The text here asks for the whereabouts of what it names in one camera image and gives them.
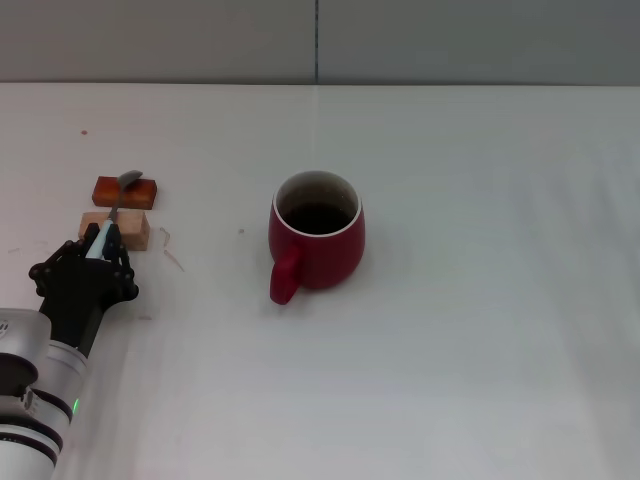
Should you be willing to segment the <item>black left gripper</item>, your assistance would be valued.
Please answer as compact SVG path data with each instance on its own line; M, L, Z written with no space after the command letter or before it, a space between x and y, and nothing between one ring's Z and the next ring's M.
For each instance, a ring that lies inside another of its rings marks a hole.
M105 260L84 257L99 232L98 223L89 223L82 241L66 241L29 271L36 294L43 298L39 312L51 321L51 339L85 357L90 354L105 312L139 294L116 224L111 224L106 233L102 250Z

